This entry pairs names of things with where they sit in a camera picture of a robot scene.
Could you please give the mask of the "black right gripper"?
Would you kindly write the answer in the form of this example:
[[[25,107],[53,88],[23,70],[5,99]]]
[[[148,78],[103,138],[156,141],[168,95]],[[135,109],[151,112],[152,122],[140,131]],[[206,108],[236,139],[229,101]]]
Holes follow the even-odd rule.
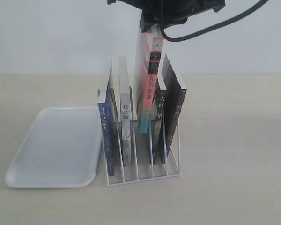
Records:
[[[218,12],[225,7],[224,0],[123,0],[125,4],[141,10],[140,32],[145,33],[159,23],[163,10],[163,27],[186,23],[188,18],[209,10]]]

